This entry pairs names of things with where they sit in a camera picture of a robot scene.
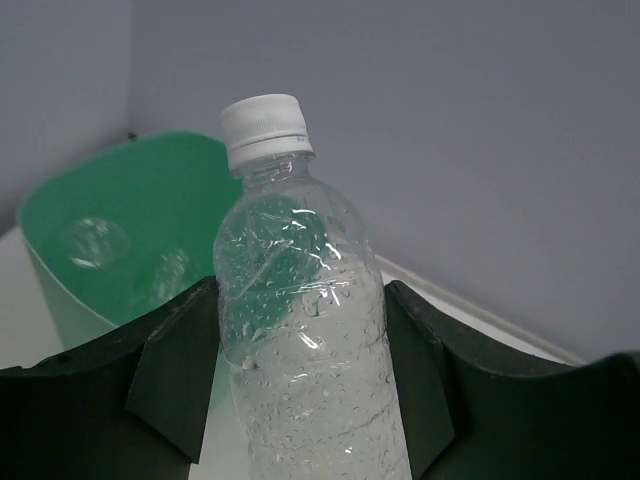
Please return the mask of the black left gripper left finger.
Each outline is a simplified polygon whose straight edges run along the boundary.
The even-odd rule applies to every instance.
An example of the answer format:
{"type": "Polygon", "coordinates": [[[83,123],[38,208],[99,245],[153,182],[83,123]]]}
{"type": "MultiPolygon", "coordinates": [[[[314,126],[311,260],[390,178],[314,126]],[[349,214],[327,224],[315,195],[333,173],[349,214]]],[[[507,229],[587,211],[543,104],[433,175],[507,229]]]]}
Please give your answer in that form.
{"type": "Polygon", "coordinates": [[[177,297],[30,368],[1,373],[5,479],[185,479],[201,455],[218,289],[177,297]]]}

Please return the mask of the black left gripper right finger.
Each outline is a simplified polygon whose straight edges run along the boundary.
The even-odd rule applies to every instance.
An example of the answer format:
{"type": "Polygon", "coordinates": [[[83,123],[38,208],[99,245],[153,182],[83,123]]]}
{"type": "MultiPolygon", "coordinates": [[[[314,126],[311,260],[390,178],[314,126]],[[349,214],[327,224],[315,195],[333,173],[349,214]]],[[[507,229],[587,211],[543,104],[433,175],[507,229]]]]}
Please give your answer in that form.
{"type": "Polygon", "coordinates": [[[387,332],[416,479],[635,479],[639,356],[570,366],[438,310],[400,281],[387,332]]]}

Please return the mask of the small clear plastic bottle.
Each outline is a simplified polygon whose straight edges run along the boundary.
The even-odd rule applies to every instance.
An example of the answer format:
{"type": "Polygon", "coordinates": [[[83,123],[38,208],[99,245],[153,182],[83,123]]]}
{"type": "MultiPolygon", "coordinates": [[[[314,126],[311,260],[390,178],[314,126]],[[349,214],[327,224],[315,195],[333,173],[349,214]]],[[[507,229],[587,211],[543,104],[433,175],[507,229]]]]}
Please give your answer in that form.
{"type": "Polygon", "coordinates": [[[202,278],[201,265],[180,247],[165,249],[152,258],[145,295],[151,305],[173,299],[202,278]]]}

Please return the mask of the crushed clear bottle white cap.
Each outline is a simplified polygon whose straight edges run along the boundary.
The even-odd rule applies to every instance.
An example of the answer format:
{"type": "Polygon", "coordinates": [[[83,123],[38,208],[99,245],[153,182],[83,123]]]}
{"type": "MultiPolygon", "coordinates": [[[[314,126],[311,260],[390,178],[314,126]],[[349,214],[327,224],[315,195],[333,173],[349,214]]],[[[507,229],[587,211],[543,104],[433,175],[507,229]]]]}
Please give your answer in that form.
{"type": "Polygon", "coordinates": [[[117,223],[99,217],[76,219],[59,234],[66,258],[86,269],[105,269],[130,249],[127,232],[117,223]]]}

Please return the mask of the long clear bottle white cap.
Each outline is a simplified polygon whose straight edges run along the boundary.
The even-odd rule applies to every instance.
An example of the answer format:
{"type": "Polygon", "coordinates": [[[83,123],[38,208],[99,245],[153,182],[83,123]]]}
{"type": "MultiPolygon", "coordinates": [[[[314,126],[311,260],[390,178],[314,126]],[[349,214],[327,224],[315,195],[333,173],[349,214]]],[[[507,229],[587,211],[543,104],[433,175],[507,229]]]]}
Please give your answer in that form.
{"type": "Polygon", "coordinates": [[[298,100],[221,116],[240,199],[213,261],[221,345],[253,479],[407,479],[384,284],[364,222],[314,178],[298,100]]]}

